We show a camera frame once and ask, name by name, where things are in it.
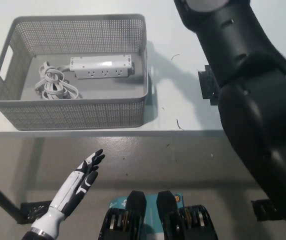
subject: white robotic hand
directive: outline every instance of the white robotic hand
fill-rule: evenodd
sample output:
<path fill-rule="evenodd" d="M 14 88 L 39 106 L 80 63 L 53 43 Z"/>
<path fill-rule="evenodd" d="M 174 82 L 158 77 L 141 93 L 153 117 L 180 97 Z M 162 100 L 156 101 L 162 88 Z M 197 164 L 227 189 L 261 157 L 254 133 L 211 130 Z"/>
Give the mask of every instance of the white robotic hand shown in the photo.
<path fill-rule="evenodd" d="M 60 223 L 79 205 L 97 178 L 98 172 L 96 170 L 99 168 L 98 164 L 105 157 L 102 152 L 103 150 L 100 149 L 93 153 L 68 176 L 51 202 L 47 213 L 32 224 L 31 230 L 26 233 L 24 240 L 57 239 Z"/>

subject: power strip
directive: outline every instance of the power strip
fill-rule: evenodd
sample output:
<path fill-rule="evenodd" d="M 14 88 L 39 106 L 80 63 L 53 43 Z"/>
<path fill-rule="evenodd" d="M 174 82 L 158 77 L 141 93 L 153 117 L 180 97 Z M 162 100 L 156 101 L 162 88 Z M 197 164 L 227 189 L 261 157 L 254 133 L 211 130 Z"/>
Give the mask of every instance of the power strip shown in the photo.
<path fill-rule="evenodd" d="M 77 79 L 124 78 L 134 74 L 134 63 L 130 54 L 71 57 L 69 70 Z"/>

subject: perforated basket wall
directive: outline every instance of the perforated basket wall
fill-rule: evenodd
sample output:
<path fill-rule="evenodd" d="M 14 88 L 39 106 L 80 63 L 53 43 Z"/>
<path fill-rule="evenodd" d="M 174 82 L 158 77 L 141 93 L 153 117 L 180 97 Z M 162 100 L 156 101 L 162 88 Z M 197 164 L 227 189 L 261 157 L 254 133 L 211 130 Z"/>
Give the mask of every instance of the perforated basket wall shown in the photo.
<path fill-rule="evenodd" d="M 146 24 L 139 14 L 32 16 L 14 20 L 0 57 L 13 50 L 6 79 L 0 77 L 0 111 L 18 130 L 130 128 L 143 124 L 147 96 Z M 146 93 L 131 99 L 20 101 L 36 55 L 138 53 Z"/>

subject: black metal table leg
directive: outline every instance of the black metal table leg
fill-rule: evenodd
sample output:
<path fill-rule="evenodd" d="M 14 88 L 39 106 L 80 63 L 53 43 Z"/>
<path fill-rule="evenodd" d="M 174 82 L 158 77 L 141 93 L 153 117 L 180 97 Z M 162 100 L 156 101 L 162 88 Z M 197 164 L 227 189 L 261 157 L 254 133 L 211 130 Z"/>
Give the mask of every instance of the black metal table leg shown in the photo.
<path fill-rule="evenodd" d="M 0 191 L 0 207 L 3 208 L 18 224 L 26 224 L 28 222 L 27 215 L 14 205 L 1 191 Z"/>

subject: gray floor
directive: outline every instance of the gray floor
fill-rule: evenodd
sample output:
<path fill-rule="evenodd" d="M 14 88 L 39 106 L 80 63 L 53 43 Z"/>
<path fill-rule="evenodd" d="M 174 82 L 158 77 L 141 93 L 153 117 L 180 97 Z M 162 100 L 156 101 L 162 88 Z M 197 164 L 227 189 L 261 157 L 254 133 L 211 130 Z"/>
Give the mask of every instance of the gray floor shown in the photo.
<path fill-rule="evenodd" d="M 109 202 L 131 190 L 181 192 L 185 205 L 203 204 L 220 240 L 283 240 L 286 222 L 257 222 L 251 200 L 266 198 L 225 138 L 93 137 L 0 139 L 0 189 L 19 205 L 50 200 L 70 172 L 103 148 L 99 176 L 59 240 L 95 240 Z M 0 208 L 0 239 L 21 239 Z"/>

